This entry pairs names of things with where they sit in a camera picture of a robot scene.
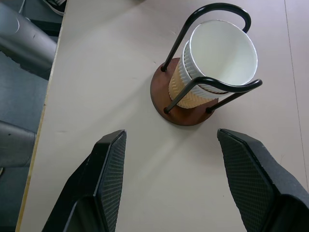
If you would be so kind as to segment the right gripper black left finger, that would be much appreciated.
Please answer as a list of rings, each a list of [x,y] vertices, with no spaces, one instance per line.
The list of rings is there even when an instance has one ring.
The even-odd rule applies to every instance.
[[[44,232],[113,232],[118,218],[126,150],[126,131],[97,141],[68,178]]]

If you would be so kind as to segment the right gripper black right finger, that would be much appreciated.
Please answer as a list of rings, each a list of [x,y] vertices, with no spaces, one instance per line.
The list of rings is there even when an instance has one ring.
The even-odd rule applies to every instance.
[[[219,129],[217,138],[246,231],[307,232],[309,194],[299,181],[259,140],[227,129]]]

